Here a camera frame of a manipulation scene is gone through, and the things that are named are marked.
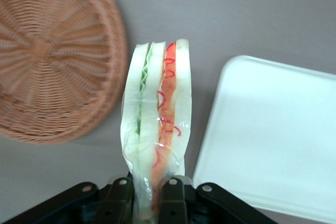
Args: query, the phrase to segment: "round wicker tray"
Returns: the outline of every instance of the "round wicker tray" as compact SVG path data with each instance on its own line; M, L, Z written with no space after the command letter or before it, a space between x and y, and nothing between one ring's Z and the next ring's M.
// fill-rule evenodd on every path
M55 144L120 97L127 43L114 0L0 0L0 132Z

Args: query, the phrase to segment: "wrapped sandwich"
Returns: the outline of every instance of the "wrapped sandwich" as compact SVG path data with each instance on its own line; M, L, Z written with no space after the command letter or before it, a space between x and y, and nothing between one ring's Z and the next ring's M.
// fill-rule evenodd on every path
M155 223L161 187L184 175L191 126L188 41L137 45L124 92L123 156L133 176L134 223Z

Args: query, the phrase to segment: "white plastic tray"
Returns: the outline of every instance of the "white plastic tray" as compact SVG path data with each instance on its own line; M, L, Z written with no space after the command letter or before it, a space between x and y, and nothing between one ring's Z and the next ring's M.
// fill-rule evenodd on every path
M250 56L224 67L193 177L336 223L336 76Z

